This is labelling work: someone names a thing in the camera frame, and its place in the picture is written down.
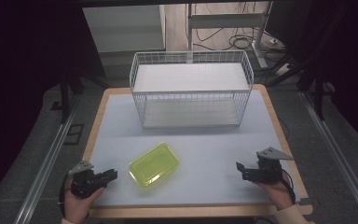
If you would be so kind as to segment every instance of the translucent yellow box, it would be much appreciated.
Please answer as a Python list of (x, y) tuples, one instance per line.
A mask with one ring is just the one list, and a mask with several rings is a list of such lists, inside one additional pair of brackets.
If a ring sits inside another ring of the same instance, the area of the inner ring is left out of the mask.
[(148, 188), (179, 165), (179, 160), (166, 143), (160, 143), (130, 163), (132, 178)]

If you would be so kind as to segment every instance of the wire basket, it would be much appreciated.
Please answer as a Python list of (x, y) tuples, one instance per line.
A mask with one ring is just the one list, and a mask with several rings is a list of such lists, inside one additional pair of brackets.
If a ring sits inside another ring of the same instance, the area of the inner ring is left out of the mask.
[(239, 126), (253, 83), (243, 50), (138, 52), (130, 74), (145, 128)]

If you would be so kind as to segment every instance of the black cable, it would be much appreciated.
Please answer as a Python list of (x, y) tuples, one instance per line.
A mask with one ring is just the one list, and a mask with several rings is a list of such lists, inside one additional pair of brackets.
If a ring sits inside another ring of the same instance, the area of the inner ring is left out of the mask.
[(289, 196), (290, 196), (290, 199), (292, 200), (292, 203), (296, 204), (296, 195), (295, 195), (295, 192), (293, 191), (293, 188), (289, 186), (289, 184), (286, 182), (286, 180), (283, 179), (283, 177), (280, 177), (280, 181), (289, 191)]
[[(197, 4), (195, 4), (194, 6), (194, 14), (197, 14)], [(199, 29), (196, 29), (196, 34), (197, 34), (197, 38), (199, 39), (199, 41), (203, 42), (209, 38), (211, 38), (212, 36), (216, 35), (217, 33), (219, 33), (220, 31), (222, 31), (224, 28), (220, 28), (218, 31), (214, 32), (212, 35), (204, 38), (204, 39), (201, 39), (200, 38), (200, 35), (199, 35)]]
[(203, 46), (203, 45), (201, 45), (201, 44), (193, 44), (193, 45), (199, 46), (199, 47), (202, 47), (202, 48), (205, 48), (205, 49), (209, 49), (209, 50), (228, 50), (228, 49), (231, 49), (231, 48), (232, 48), (232, 46), (230, 46), (230, 47), (228, 47), (228, 48), (226, 48), (226, 49), (211, 49), (211, 48), (208, 48), (208, 47)]
[(286, 128), (287, 130), (287, 135), (284, 137), (287, 139), (289, 139), (289, 136), (290, 136), (290, 129), (289, 127), (287, 126), (287, 124), (283, 121), (283, 119), (281, 119), (280, 117), (278, 117), (278, 120), (283, 124), (283, 126)]
[(65, 175), (65, 177), (63, 178), (63, 181), (61, 183), (60, 195), (59, 195), (59, 201), (58, 201), (58, 206), (60, 207), (63, 217), (65, 217), (64, 201), (65, 201), (65, 185), (66, 185), (67, 178), (68, 178), (68, 174)]
[(260, 220), (266, 221), (266, 222), (269, 223), (269, 224), (275, 224), (275, 222), (273, 222), (273, 221), (271, 221), (271, 220), (269, 220), (268, 218), (265, 218), (265, 217), (257, 217), (257, 218), (255, 219), (255, 224), (256, 224), (258, 221), (260, 221)]
[(282, 171), (284, 171), (284, 172), (287, 174), (287, 176), (289, 176), (291, 188), (294, 188), (295, 185), (293, 184), (293, 179), (292, 179), (292, 177), (289, 175), (289, 173), (287, 173), (287, 171), (285, 171), (285, 170), (283, 170), (283, 169), (282, 169)]

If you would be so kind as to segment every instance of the wrist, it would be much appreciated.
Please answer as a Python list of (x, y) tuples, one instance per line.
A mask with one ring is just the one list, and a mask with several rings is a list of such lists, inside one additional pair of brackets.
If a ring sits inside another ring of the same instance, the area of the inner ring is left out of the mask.
[(274, 203), (278, 211), (281, 211), (294, 205), (290, 197), (282, 197), (279, 201), (276, 201)]

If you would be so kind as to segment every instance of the table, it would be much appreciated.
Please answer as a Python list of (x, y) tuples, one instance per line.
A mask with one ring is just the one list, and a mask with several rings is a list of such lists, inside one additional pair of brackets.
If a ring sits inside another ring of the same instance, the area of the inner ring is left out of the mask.
[[(291, 155), (290, 148), (285, 140), (281, 125), (275, 114), (273, 105), (269, 99), (269, 95), (264, 86), (255, 84), (254, 90), (261, 92), (264, 103), (268, 110), (275, 132), (278, 136), (279, 142), (282, 146), (282, 151), (288, 155)], [(108, 89), (105, 91), (96, 119), (89, 136), (89, 141), (86, 146), (86, 150), (83, 156), (84, 160), (89, 161), (93, 152), (98, 131), (100, 130), (106, 104), (109, 96), (112, 94), (131, 94), (131, 90), (128, 88), (122, 89)], [(289, 169), (292, 173), (295, 186), (297, 187), (297, 198), (308, 199), (308, 193), (301, 180), (301, 176), (296, 168), (294, 161), (287, 162)], [(312, 212), (311, 204), (301, 204), (300, 211), (304, 215), (308, 215)], [(89, 212), (90, 217), (102, 217), (102, 218), (134, 218), (134, 217), (256, 217), (256, 216), (268, 216), (273, 215), (275, 212), (275, 206), (269, 204), (241, 204), (241, 205), (191, 205), (191, 206), (107, 206), (91, 208)]]

